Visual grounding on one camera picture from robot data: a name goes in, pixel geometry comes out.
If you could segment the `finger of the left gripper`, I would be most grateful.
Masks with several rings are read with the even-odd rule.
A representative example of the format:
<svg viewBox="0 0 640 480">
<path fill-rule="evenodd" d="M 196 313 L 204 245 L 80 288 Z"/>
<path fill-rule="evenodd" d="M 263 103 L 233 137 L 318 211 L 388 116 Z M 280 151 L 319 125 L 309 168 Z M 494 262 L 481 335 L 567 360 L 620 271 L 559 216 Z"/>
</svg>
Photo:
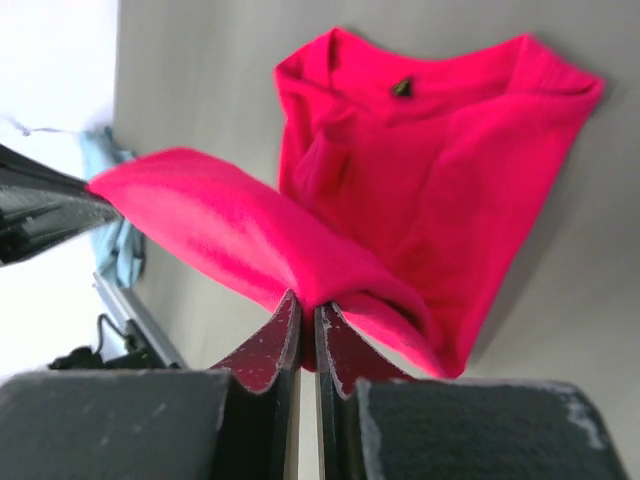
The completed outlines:
<svg viewBox="0 0 640 480">
<path fill-rule="evenodd" d="M 122 219 L 76 177 L 1 147 L 1 265 L 29 260 Z"/>
</svg>

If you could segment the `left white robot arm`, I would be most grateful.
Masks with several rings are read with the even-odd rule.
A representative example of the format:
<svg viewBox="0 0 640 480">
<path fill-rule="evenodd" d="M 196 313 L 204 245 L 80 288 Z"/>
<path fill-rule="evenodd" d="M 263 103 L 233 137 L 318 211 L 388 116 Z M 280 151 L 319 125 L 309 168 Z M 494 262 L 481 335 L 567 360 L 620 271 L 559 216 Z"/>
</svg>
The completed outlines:
<svg viewBox="0 0 640 480">
<path fill-rule="evenodd" d="M 80 234 L 122 219 L 87 183 L 1 147 L 1 265 L 30 260 Z M 104 326 L 123 341 L 126 353 L 106 361 Z M 78 347 L 47 365 L 50 370 L 142 368 L 146 350 L 106 314 L 97 319 L 97 346 Z"/>
</svg>

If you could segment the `magenta t shirt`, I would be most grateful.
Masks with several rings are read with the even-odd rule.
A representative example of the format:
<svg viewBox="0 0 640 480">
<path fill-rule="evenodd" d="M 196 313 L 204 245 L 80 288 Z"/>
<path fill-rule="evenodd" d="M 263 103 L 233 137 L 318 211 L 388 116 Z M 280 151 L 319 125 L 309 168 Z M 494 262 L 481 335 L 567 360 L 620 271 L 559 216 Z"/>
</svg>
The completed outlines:
<svg viewBox="0 0 640 480">
<path fill-rule="evenodd" d="M 164 249 L 271 310 L 347 321 L 455 378 L 604 80 L 530 34 L 421 60 L 335 28 L 274 71 L 285 116 L 269 187 L 190 148 L 94 177 Z"/>
</svg>

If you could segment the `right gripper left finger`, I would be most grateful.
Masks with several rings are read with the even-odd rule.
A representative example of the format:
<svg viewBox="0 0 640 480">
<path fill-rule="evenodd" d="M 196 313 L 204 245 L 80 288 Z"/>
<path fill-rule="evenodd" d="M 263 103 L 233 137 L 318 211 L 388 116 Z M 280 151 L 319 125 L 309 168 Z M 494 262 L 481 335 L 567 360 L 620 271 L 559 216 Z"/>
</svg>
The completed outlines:
<svg viewBox="0 0 640 480">
<path fill-rule="evenodd" d="M 5 479 L 294 479 L 302 312 L 207 370 L 71 370 L 1 388 Z"/>
</svg>

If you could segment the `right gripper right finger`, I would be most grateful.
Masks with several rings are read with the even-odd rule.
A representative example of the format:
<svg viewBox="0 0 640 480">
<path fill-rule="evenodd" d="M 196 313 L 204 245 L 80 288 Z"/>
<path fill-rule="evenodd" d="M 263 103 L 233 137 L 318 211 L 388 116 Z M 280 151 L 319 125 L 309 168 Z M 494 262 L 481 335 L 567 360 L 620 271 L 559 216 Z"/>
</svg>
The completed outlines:
<svg viewBox="0 0 640 480">
<path fill-rule="evenodd" d="M 415 379 L 332 304 L 314 330 L 325 479 L 626 477 L 599 412 L 570 384 Z"/>
</svg>

